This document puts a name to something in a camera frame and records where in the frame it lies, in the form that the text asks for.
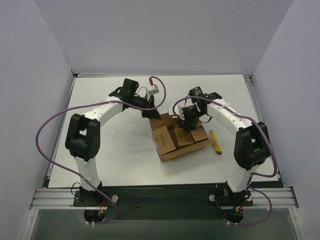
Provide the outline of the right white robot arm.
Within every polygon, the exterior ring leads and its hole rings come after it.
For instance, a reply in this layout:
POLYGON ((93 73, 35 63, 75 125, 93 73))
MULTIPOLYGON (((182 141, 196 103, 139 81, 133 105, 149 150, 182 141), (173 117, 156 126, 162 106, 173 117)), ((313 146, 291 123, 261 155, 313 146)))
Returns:
POLYGON ((179 126, 185 131, 195 130, 199 118, 207 115, 235 136, 233 156, 236 167, 227 186, 233 193, 244 191, 255 171, 271 156, 267 126, 240 115, 218 93, 203 93, 199 86, 191 89, 182 100, 188 99, 191 106, 181 107, 176 102, 171 115, 179 118, 179 126))

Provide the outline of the brown cardboard express box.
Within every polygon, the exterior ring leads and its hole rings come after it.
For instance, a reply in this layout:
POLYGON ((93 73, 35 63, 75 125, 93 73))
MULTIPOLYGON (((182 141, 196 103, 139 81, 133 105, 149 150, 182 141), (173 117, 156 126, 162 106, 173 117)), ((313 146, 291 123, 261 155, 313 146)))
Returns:
POLYGON ((195 130, 185 131, 179 127, 179 120, 168 113, 160 119, 149 120, 153 142, 162 163, 207 147, 212 143, 202 123, 195 130))

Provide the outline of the yellow utility knife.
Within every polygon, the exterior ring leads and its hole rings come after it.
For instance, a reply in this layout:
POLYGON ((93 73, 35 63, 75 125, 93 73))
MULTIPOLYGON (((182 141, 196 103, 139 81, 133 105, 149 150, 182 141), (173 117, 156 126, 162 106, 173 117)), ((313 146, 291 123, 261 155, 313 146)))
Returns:
POLYGON ((217 142, 217 138, 212 130, 209 131, 209 136, 212 141, 214 151, 216 152, 216 154, 221 155, 223 153, 223 151, 221 150, 221 148, 217 142))

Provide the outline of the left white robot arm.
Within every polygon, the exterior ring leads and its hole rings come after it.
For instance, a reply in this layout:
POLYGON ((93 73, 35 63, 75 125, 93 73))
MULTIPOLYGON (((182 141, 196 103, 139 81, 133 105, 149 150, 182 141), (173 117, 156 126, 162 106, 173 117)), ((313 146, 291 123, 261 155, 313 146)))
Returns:
POLYGON ((159 89, 149 78, 145 96, 138 95, 139 83, 125 78, 122 86, 112 91, 103 104, 84 114, 73 114, 69 121, 65 148, 73 156, 80 180, 80 194, 92 206, 101 203, 103 194, 100 191, 102 182, 98 176, 96 155, 101 146, 101 127, 112 117, 125 109, 141 110, 141 116, 147 119, 160 119, 161 115, 155 106, 155 95, 159 89))

